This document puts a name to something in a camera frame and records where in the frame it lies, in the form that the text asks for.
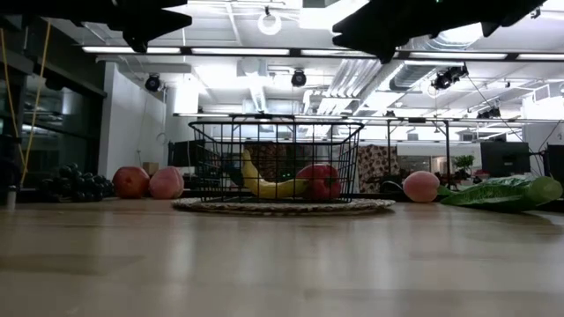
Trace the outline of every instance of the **round woven mat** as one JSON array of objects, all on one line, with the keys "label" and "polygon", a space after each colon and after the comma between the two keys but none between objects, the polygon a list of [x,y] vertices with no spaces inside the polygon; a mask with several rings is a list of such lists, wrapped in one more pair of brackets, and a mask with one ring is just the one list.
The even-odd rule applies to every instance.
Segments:
[{"label": "round woven mat", "polygon": [[197,198],[172,201],[181,211],[261,217],[358,216],[389,212],[394,201],[355,199],[350,203],[202,203]]}]

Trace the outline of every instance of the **banana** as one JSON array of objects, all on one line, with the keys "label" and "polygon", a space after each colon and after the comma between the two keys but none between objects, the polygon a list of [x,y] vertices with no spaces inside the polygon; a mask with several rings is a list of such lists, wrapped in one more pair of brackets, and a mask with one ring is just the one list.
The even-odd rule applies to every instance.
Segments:
[{"label": "banana", "polygon": [[263,180],[250,158],[248,150],[243,152],[243,179],[245,187],[259,198],[277,199],[301,195],[308,189],[308,180],[289,180],[281,183]]}]

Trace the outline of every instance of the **table surface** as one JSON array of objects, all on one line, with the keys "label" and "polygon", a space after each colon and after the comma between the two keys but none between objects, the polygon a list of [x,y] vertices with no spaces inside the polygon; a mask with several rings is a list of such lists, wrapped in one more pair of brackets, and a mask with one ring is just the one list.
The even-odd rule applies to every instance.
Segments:
[{"label": "table surface", "polygon": [[561,316],[562,225],[440,204],[334,218],[19,205],[0,211],[0,316]]}]

